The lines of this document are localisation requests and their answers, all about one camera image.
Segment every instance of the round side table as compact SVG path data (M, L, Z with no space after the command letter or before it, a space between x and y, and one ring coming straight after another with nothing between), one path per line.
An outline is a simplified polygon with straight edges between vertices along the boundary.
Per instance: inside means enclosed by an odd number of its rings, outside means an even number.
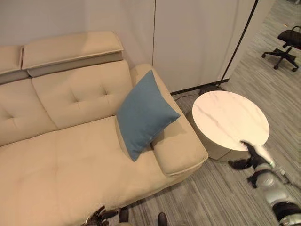
M227 91L202 94L194 102L188 120L209 157L220 161L248 156L240 140L263 145L269 137L269 123L259 107Z

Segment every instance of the black office chair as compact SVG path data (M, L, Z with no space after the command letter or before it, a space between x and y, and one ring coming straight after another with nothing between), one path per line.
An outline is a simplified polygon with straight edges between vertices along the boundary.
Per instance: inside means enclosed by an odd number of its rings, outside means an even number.
M293 72L297 71L299 66L295 63L295 56L288 54L292 48L301 49L301 33L300 33L300 26L295 26L291 30L287 30L282 32L278 39L285 41L285 44L283 45L283 48L289 46L286 52L281 51L279 49L275 49L273 52L265 52L262 55L262 58L265 58L266 54L268 55L274 55L274 56L280 56L281 58L278 60L277 64L274 66L274 69L278 69L278 65L283 59L288 60L291 64L295 66L295 68L292 69Z

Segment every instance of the blue pillow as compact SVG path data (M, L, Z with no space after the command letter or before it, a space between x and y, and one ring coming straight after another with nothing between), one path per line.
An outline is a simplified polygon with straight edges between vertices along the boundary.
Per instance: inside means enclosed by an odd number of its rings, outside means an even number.
M136 161L165 127L180 114L161 96L152 70L130 91L117 111L117 120L127 151Z

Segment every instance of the white marble tabletop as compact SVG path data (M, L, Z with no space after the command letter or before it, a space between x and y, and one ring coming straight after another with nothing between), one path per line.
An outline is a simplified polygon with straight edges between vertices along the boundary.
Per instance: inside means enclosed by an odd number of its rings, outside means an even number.
M227 91L202 94L193 104L193 119L200 131L223 147L246 151L239 141L263 145L269 123L263 112L247 98Z

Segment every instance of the person's foot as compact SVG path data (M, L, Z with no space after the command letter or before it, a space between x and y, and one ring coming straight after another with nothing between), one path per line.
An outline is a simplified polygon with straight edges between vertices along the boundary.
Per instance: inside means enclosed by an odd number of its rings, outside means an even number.
M119 223L128 222L128 209L123 207L119 213Z
M167 226L167 217L166 217L165 213L159 213L158 226Z

